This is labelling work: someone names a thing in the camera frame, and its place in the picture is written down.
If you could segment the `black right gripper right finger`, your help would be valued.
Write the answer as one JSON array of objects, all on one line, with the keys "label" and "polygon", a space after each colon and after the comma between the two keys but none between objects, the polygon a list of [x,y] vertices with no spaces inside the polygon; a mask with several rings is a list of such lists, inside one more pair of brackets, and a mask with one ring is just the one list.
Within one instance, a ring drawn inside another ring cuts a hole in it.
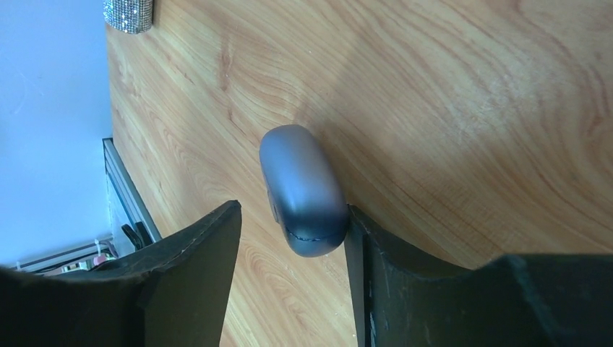
[{"label": "black right gripper right finger", "polygon": [[469,270],[350,206],[360,346],[610,346],[612,256],[506,254]]}]

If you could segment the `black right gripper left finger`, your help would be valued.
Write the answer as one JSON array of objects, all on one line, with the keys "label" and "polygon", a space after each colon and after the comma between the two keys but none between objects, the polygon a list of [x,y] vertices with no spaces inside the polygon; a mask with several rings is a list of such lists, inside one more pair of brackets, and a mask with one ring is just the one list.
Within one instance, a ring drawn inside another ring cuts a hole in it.
[{"label": "black right gripper left finger", "polygon": [[181,231],[92,270],[1,269],[3,346],[217,346],[241,237],[229,200]]}]

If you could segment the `purple-grey earbud charging case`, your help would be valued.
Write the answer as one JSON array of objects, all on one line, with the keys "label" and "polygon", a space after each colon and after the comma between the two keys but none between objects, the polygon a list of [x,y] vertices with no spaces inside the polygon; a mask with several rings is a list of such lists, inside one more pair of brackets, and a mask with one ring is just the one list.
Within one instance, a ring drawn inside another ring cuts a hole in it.
[{"label": "purple-grey earbud charging case", "polygon": [[305,127],[268,131],[259,149],[271,210],[289,247],[301,257],[337,249],[346,237],[349,211],[325,151]]}]

